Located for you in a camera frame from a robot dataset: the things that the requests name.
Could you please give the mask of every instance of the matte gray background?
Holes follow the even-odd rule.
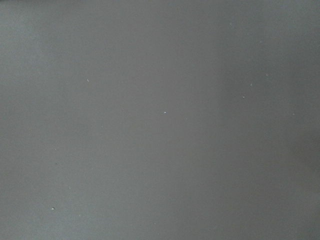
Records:
[[[319,10],[0,1],[0,239],[320,239]]]

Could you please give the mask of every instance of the gray backdrop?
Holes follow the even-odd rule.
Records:
[[[0,239],[320,239],[319,10],[1,0]]]

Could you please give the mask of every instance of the gray surface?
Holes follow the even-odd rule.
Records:
[[[0,239],[320,239],[317,2],[0,1]]]

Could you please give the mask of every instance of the smooth surface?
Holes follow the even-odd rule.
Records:
[[[319,10],[0,1],[0,239],[320,239]]]

